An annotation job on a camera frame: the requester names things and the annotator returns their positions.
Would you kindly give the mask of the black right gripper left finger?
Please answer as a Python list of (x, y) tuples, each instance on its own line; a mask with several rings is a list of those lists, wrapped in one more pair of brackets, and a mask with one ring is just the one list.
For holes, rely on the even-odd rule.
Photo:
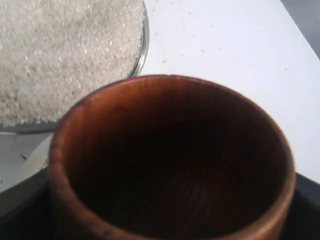
[(0, 194), (2, 240), (55, 240), (48, 177), (36, 174)]

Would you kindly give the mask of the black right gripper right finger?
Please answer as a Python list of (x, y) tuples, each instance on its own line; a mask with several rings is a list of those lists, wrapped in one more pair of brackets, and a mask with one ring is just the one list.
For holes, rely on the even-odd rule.
[(320, 185), (296, 174), (296, 188), (284, 227), (286, 240), (320, 239)]

